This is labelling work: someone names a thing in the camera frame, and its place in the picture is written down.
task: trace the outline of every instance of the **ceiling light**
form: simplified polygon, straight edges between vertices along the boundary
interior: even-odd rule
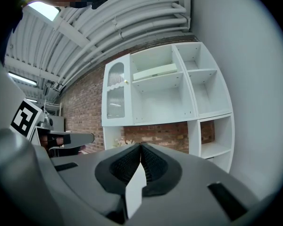
[[[27,99],[27,100],[29,100],[29,101],[31,101],[31,102],[35,102],[35,103],[37,103],[38,101],[36,101],[36,100],[32,100],[32,99]]]
[[[38,11],[39,13],[41,13],[51,21],[53,21],[59,13],[59,10],[54,6],[47,5],[42,2],[33,2],[28,6],[32,7],[33,9],[35,9],[36,11]]]
[[[31,85],[37,85],[37,82],[36,82],[36,81],[32,81],[32,80],[30,80],[30,79],[24,78],[24,77],[22,77],[22,76],[20,76],[20,75],[17,75],[17,74],[11,73],[11,72],[9,72],[8,74],[9,74],[11,77],[13,77],[13,78],[15,78],[15,79],[17,79],[17,80],[24,81],[24,82],[26,82],[26,83],[28,83],[28,84],[31,84]]]

